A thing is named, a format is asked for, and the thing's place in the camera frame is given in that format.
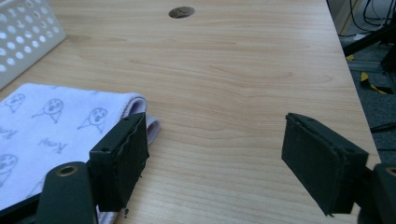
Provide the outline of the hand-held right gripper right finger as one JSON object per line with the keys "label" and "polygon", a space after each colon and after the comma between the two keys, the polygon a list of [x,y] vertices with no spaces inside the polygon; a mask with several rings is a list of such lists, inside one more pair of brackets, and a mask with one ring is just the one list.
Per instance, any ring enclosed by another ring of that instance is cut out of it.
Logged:
{"label": "hand-held right gripper right finger", "polygon": [[286,120],[281,159],[325,215],[350,213],[368,153],[315,119]]}

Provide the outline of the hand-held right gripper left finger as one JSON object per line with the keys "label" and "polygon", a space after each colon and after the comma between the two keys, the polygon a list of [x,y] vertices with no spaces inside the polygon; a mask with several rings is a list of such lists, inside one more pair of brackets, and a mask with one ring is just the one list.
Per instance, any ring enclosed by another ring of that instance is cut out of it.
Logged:
{"label": "hand-held right gripper left finger", "polygon": [[90,151],[95,203],[119,212],[129,202],[149,158],[146,113],[121,119]]}

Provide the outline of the white printed cloth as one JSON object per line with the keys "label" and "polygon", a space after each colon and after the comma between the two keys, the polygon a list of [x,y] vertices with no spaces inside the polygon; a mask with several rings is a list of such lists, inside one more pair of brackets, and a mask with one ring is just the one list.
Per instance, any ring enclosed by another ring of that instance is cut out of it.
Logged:
{"label": "white printed cloth", "polygon": [[117,122],[147,110],[135,92],[27,83],[0,102],[0,224],[16,224],[11,206],[39,194],[57,165],[86,161]]}

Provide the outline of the yellow black floor tape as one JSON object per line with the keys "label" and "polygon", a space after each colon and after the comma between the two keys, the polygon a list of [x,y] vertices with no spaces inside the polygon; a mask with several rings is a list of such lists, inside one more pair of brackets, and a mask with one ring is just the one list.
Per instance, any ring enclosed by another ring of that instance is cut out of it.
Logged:
{"label": "yellow black floor tape", "polygon": [[361,72],[360,84],[363,88],[375,91],[379,94],[393,94],[392,88],[372,84],[370,77],[366,72]]}

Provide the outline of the black stand leg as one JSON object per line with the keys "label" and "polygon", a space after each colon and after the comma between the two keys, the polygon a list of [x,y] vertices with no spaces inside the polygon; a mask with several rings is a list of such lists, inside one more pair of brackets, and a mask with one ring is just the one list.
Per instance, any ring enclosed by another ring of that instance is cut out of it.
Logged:
{"label": "black stand leg", "polygon": [[362,49],[365,49],[371,45],[373,45],[376,42],[379,42],[387,37],[390,37],[392,35],[396,34],[396,23],[393,23],[391,25],[388,25],[386,27],[383,27],[366,37],[355,41],[354,43],[343,47],[343,52],[344,55],[347,57],[349,55],[352,55]]}

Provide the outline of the white perforated basket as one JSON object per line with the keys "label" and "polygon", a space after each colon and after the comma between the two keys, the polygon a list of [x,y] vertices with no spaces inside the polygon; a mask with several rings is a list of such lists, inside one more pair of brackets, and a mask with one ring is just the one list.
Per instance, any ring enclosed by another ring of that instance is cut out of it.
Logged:
{"label": "white perforated basket", "polygon": [[47,0],[0,0],[0,90],[65,38]]}

